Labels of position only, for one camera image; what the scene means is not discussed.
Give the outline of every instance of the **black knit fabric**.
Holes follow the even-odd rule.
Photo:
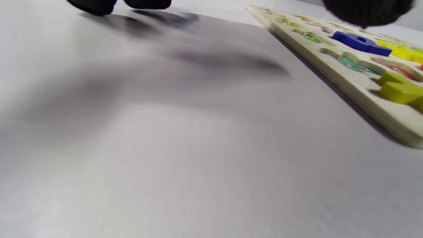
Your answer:
[[[339,19],[368,27],[387,25],[413,8],[414,0],[323,0]]]
[[[74,7],[96,16],[112,13],[117,0],[67,0]],[[136,9],[166,9],[171,0],[125,0],[126,4]]]
[[[117,0],[67,0],[74,7],[96,16],[112,13]]]
[[[171,0],[124,0],[126,4],[136,9],[166,9]]]

